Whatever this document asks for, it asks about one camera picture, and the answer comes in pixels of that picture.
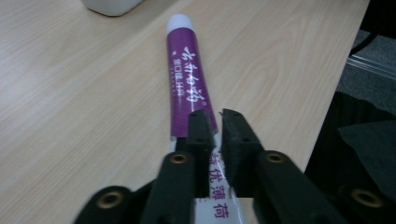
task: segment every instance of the metal ring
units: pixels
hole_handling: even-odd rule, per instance
[[[383,205],[382,200],[371,191],[364,189],[353,189],[350,194],[356,202],[364,204],[368,207],[379,208]]]
[[[183,154],[176,154],[171,157],[171,162],[175,164],[185,163],[189,160],[189,158]]]
[[[267,159],[268,161],[273,162],[273,163],[281,163],[281,162],[285,161],[283,156],[281,156],[277,153],[268,153],[265,155],[265,159]]]
[[[98,199],[96,204],[103,209],[109,209],[118,206],[122,203],[123,195],[118,191],[110,191]]]

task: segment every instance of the black plastic part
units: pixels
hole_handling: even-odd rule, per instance
[[[141,224],[187,224],[194,221],[194,157],[169,153],[148,196]]]
[[[223,109],[222,123],[221,156],[228,183],[238,197],[252,198],[257,186],[254,164],[264,148],[242,114]]]
[[[132,200],[130,202],[130,213],[124,217],[124,222],[122,223],[140,223],[143,211],[146,208],[146,204],[155,181],[156,180],[153,180],[139,190],[133,192]]]
[[[78,215],[76,224],[118,224],[130,213],[132,192],[112,186],[95,193]]]
[[[261,153],[258,157],[257,173],[260,191],[268,196],[281,223],[347,223],[283,153],[277,151]]]
[[[195,198],[209,196],[209,157],[214,147],[209,116],[204,110],[190,113],[188,137],[177,139],[176,151],[190,152],[195,158]]]
[[[281,223],[268,195],[263,190],[256,190],[253,200],[254,214],[258,223],[261,224],[278,224]]]

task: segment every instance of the white object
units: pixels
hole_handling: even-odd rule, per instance
[[[194,31],[192,21],[184,14],[175,14],[169,19],[167,26],[168,34],[177,28],[189,28],[190,30]]]
[[[81,0],[85,7],[107,16],[121,16],[143,0]]]

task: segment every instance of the tube label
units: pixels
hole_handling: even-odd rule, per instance
[[[208,112],[213,131],[217,130],[210,104],[197,38],[189,28],[178,28],[167,37],[171,83],[171,136],[187,137],[189,114],[203,109]]]

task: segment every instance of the dark fabric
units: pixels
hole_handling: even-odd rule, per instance
[[[329,195],[335,195],[338,188],[344,185],[379,190],[354,148],[341,137],[339,129],[394,119],[389,112],[379,110],[367,101],[336,92],[305,174]],[[365,152],[364,155],[370,156],[370,153],[375,154]]]
[[[339,129],[382,193],[396,202],[396,120]]]
[[[395,11],[396,1],[394,0],[371,0],[361,22],[361,30],[396,38]]]

